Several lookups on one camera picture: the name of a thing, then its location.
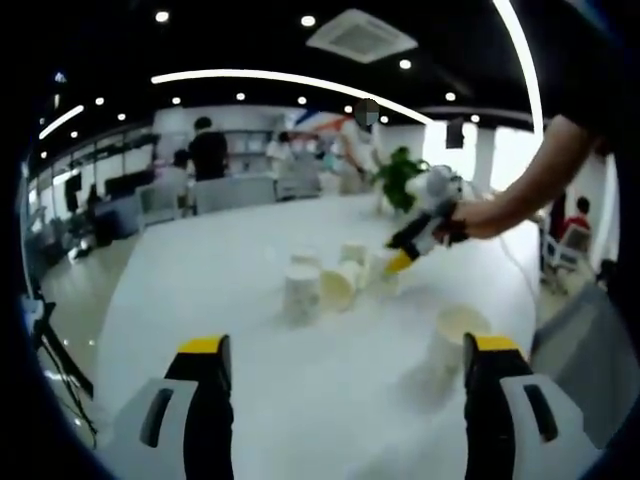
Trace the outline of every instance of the person in red shirt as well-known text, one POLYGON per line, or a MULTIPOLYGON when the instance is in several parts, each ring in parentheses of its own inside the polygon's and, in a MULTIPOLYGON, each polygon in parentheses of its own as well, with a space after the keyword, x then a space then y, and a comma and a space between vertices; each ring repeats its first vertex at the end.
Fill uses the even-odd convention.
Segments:
POLYGON ((560 235, 558 240, 561 240, 564 237, 564 234, 567 233, 569 227, 571 225, 577 225, 578 227, 584 228, 586 230, 591 230, 591 224, 587 219, 587 215, 589 214, 589 209, 591 204, 589 200, 585 197, 578 198, 576 202, 576 208, 578 209, 578 214, 567 218, 562 225, 562 230, 560 231, 560 235))

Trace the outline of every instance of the black ceiling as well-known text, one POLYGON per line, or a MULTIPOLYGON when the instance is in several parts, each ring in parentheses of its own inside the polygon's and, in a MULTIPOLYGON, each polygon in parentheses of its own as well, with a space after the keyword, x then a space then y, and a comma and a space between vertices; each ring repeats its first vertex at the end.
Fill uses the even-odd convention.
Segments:
MULTIPOLYGON (((447 104, 494 107, 529 112, 521 68, 498 12, 490 0, 416 3, 351 2, 340 8, 305 8, 254 2, 194 0, 111 0, 78 10, 64 4, 42 7, 33 28, 32 55, 39 62, 35 82, 51 98, 61 88, 61 105, 34 105, 34 113, 51 121, 83 104, 87 110, 56 130, 45 145, 55 151, 72 145, 69 132, 82 135, 117 126, 117 113, 128 120, 151 118, 158 108, 180 96, 183 105, 229 104, 243 91, 247 103, 295 105, 304 95, 308 107, 341 111, 353 99, 308 86, 263 80, 187 80, 154 86, 156 74, 209 68, 245 68, 307 75, 359 88, 411 108, 447 104), (414 37, 419 47, 369 65, 305 46, 312 32, 347 8, 360 8, 414 37), (154 20, 156 11, 170 12, 167 24, 154 20), (313 15, 315 27, 301 26, 313 15), (398 68, 408 58, 410 70, 398 68), (61 71, 68 83, 53 81, 61 71), (98 108, 94 99, 104 97, 98 108)), ((567 67, 587 60, 589 36, 579 16, 564 0, 512 0, 528 38, 543 95, 545 115, 558 108, 567 67)), ((392 122, 403 121, 391 116, 392 122)))

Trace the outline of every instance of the floor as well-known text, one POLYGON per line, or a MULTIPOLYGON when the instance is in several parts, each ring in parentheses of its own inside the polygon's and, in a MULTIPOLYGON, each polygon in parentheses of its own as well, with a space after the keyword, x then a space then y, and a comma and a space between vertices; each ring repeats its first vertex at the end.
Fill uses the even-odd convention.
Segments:
MULTIPOLYGON (((71 356, 90 379, 94 378, 96 339, 100 336, 111 296, 137 240, 134 236, 114 242, 74 264, 65 259, 43 280, 46 298, 57 303, 52 317, 53 326, 71 356)), ((566 276, 564 283, 569 295, 577 292, 588 278, 586 268, 566 276)), ((562 308, 568 297, 552 294, 543 285, 539 298, 539 323, 543 324, 562 308)), ((43 351, 40 352, 40 357, 45 374, 51 379, 54 392, 64 406, 73 428, 77 429, 80 438, 91 445, 91 433, 71 402, 61 376, 43 351)), ((99 429, 101 412, 86 396, 80 394, 80 397, 88 416, 99 429)))

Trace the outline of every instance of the white paper cup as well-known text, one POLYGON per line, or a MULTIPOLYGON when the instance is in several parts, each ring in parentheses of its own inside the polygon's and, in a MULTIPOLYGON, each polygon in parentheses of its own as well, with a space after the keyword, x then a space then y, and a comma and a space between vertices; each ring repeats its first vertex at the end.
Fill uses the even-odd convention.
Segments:
POLYGON ((337 268, 323 270, 320 276, 322 301, 329 310, 348 309, 358 290, 362 267, 356 262, 344 262, 337 268))
POLYGON ((384 295, 396 295, 400 290, 400 278, 397 274, 389 275, 385 273, 389 261, 398 252, 390 249, 374 250, 367 259, 367 280, 366 285, 370 286, 376 293, 384 295))
POLYGON ((477 310, 456 305, 442 310, 429 344, 429 367, 438 374, 454 374, 463 362, 465 333, 490 335, 491 325, 477 310))
POLYGON ((307 323, 320 310, 320 271, 310 265, 291 265, 285 274, 283 312, 296 323, 307 323))
POLYGON ((318 254, 312 248, 304 248, 293 252, 291 254, 291 263, 294 265, 309 265, 315 268, 322 268, 318 254))
POLYGON ((340 248, 340 263, 356 262, 364 266, 367 260, 367 247, 358 242, 347 242, 340 248))

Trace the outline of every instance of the potted plant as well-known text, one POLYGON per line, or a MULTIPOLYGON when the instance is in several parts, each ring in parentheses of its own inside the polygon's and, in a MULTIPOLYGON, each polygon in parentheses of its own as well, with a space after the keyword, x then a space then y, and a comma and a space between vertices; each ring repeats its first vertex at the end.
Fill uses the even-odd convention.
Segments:
POLYGON ((408 213, 415 198, 406 192, 405 185, 428 168, 429 164, 424 160, 411 160, 407 147, 399 147, 391 154, 391 162, 382 166, 374 175, 373 182, 381 183, 382 195, 396 213, 408 213))

